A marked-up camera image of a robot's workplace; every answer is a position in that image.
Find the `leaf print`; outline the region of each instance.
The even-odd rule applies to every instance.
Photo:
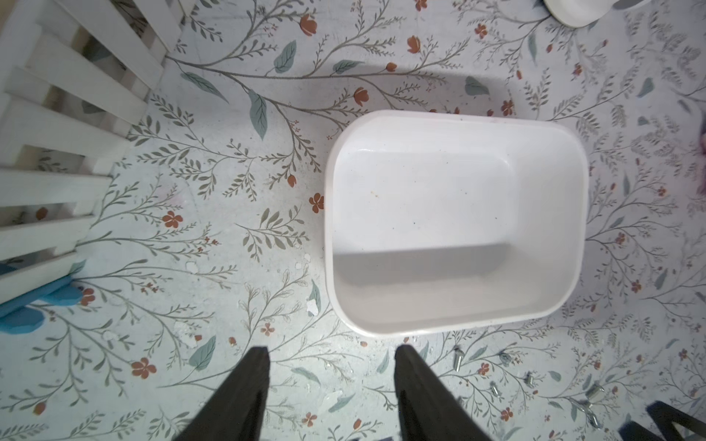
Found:
[[[313,300],[316,302],[316,310],[321,311],[321,292],[318,289],[318,286],[316,286],[316,283],[314,283],[313,279],[311,280],[311,294],[309,295],[309,298],[307,300]],[[309,317],[313,317],[313,314],[311,312],[308,313]]]
[[[664,280],[666,279],[666,270],[664,270],[657,280],[654,281],[654,287],[657,289],[662,289],[662,285],[664,285]]]
[[[422,360],[426,361],[426,355],[429,353],[429,342],[426,342],[426,345],[424,345],[424,349],[422,349],[419,352],[419,356],[421,357]]]
[[[287,72],[294,64],[294,55],[297,54],[297,41],[290,42],[275,59],[275,72]]]
[[[265,133],[267,133],[267,106],[265,100],[252,89],[248,91],[248,97],[250,97],[251,102],[250,122],[258,135],[260,135],[260,139],[265,139]]]
[[[466,95],[490,95],[490,90],[472,76],[466,77]]]
[[[615,222],[613,222],[611,224],[610,228],[615,228],[616,226],[622,224],[624,219],[625,219],[625,216],[619,217],[618,219],[616,219]]]
[[[216,87],[213,84],[211,84],[211,82],[209,80],[206,80],[205,78],[200,77],[199,75],[196,75],[193,72],[183,72],[181,74],[181,77],[184,80],[192,82],[199,89],[201,89],[205,92],[208,92],[208,93],[213,93],[215,96],[221,97],[223,99],[223,101],[228,102],[228,100],[225,99],[225,97],[221,94],[221,92],[219,92],[218,89],[216,89]]]
[[[216,336],[209,338],[206,344],[202,347],[196,349],[196,352],[189,359],[189,365],[196,368],[196,370],[204,370],[208,367],[211,362],[211,357],[213,356],[213,350],[216,347]]]
[[[517,432],[519,429],[521,429],[521,427],[513,427],[513,428],[511,428],[510,431],[507,432],[507,433],[505,434],[505,436],[503,437],[503,441],[508,441],[508,440],[515,434],[515,432]]]
[[[588,387],[591,385],[591,380],[592,380],[592,376],[591,376],[591,374],[588,374],[586,381],[583,382],[583,386],[582,386],[583,390],[588,389]]]
[[[691,115],[691,109],[689,109],[689,106],[684,102],[683,99],[680,99],[676,103],[679,104],[679,106],[681,106],[681,108],[684,109],[686,113]]]
[[[362,61],[341,60],[333,65],[333,73],[337,73],[338,75],[340,75],[345,71],[353,69],[355,66],[358,66],[362,63]]]
[[[336,412],[340,409],[342,409],[346,404],[348,404],[349,401],[351,401],[355,397],[355,394],[351,395],[350,397],[339,397],[336,400],[336,404],[331,406],[328,411],[329,412]]]
[[[487,346],[483,346],[482,348],[480,348],[480,349],[478,349],[477,351],[475,351],[475,352],[473,353],[473,355],[471,355],[470,357],[468,357],[467,360],[468,360],[468,361],[473,361],[473,360],[475,360],[476,358],[479,358],[481,355],[483,355],[483,354],[485,353],[485,350],[486,350],[486,349],[488,349],[488,347],[487,347]]]
[[[378,374],[384,373],[388,369],[388,365],[390,364],[390,352],[385,351],[385,358],[383,358],[382,362],[378,366]]]
[[[647,77],[645,81],[642,83],[642,88],[640,89],[640,93],[638,93],[638,98],[642,98],[651,91],[654,90],[654,83],[652,82],[651,77]]]
[[[628,175],[625,174],[623,177],[623,194],[627,196],[630,194],[630,180],[628,179]]]
[[[537,36],[534,32],[529,34],[527,38],[527,48],[529,49],[529,54],[532,55],[534,64],[537,64]]]
[[[295,374],[303,375],[307,380],[315,381],[318,384],[321,384],[316,375],[304,368],[292,368],[292,372]]]

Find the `fence slat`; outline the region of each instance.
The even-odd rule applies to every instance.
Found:
[[[64,254],[57,258],[35,263],[20,270],[1,275],[0,303],[5,303],[67,275],[77,258],[78,255],[76,253]]]
[[[0,122],[0,148],[33,145],[87,157],[119,161],[130,141],[19,97],[13,97]]]
[[[105,176],[0,169],[0,207],[98,200],[110,181]]]
[[[147,109],[147,103],[52,35],[41,36],[25,69],[132,124],[140,123]]]
[[[169,11],[165,0],[134,0],[147,23],[155,30],[168,52],[177,45],[181,27]]]
[[[163,67],[150,54],[110,0],[55,0],[93,37],[122,61],[150,89],[157,87]]]
[[[81,240],[95,216],[0,227],[0,260]]]

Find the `metal screw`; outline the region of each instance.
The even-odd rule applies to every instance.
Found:
[[[527,376],[525,377],[525,384],[526,384],[528,387],[534,388],[534,377],[532,377],[532,373],[531,373],[531,372],[528,372],[528,373],[527,373]]]
[[[593,383],[593,385],[586,391],[586,398],[590,401],[596,395],[605,392],[606,390],[598,384],[598,382]]]
[[[497,397],[500,396],[500,392],[498,391],[498,388],[497,388],[497,386],[496,386],[496,384],[495,384],[494,381],[491,381],[491,382],[490,382],[490,393],[491,393],[495,398],[497,398]]]
[[[456,347],[453,349],[453,370],[455,370],[456,372],[461,370],[461,362],[463,361],[463,357],[465,355],[466,354],[461,351],[460,348]]]

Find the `orange flower print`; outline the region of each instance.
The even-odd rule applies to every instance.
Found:
[[[421,49],[421,42],[419,41],[419,38],[415,37],[414,35],[412,35],[410,38],[407,38],[407,45],[409,46],[409,49],[407,49],[407,51],[412,54],[416,54]]]
[[[316,34],[316,21],[310,19],[309,14],[304,14],[301,17],[301,20],[299,21],[299,27],[307,37]]]
[[[507,422],[513,417],[513,412],[509,407],[506,407],[504,411],[500,412],[500,419]]]
[[[311,412],[306,412],[306,418],[301,419],[302,424],[306,424],[306,427],[313,426],[313,421],[316,420],[316,415],[311,415]]]
[[[317,193],[313,198],[309,198],[309,203],[311,204],[311,210],[318,213],[319,210],[323,210],[323,196]]]
[[[140,361],[136,361],[135,363],[133,363],[132,368],[133,375],[135,375],[136,377],[142,377],[143,380],[149,377],[150,373],[157,372],[157,367],[155,365],[150,364],[150,361],[145,357],[142,357]]]
[[[368,99],[368,91],[362,87],[358,87],[355,92],[353,92],[353,100],[359,106],[362,106],[364,102],[368,101]]]
[[[164,226],[167,228],[171,226],[177,228],[179,226],[179,222],[183,222],[184,218],[179,215],[174,215],[174,212],[170,210],[164,215],[162,220],[164,221]]]
[[[266,337],[269,337],[275,331],[275,328],[270,327],[269,323],[265,323],[265,327],[260,328],[260,332],[264,332]]]
[[[91,288],[86,288],[83,290],[83,298],[81,299],[81,305],[82,306],[88,306],[89,303],[95,300],[95,296],[93,295],[93,289]]]
[[[47,210],[46,207],[42,207],[37,210],[37,212],[35,213],[35,217],[37,218],[37,220],[42,220],[47,217],[47,213],[49,213],[49,210]]]
[[[37,405],[35,406],[35,410],[33,410],[32,412],[33,412],[35,415],[42,415],[42,412],[43,412],[46,408],[47,408],[47,403],[46,403],[45,401],[42,401],[41,403],[37,403]]]
[[[501,107],[501,110],[503,111],[503,116],[512,115],[513,107],[515,107],[515,103],[513,103],[512,100],[503,101],[503,106]]]
[[[485,374],[487,374],[489,370],[490,370],[490,365],[488,363],[481,363],[481,367],[478,370],[478,373],[480,375],[485,376]]]
[[[476,35],[482,40],[486,35],[488,35],[488,28],[485,25],[478,25],[475,29]]]

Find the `white paint chip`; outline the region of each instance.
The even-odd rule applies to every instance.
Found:
[[[306,302],[306,312],[311,313],[315,317],[318,315],[316,300],[314,300],[313,298]]]

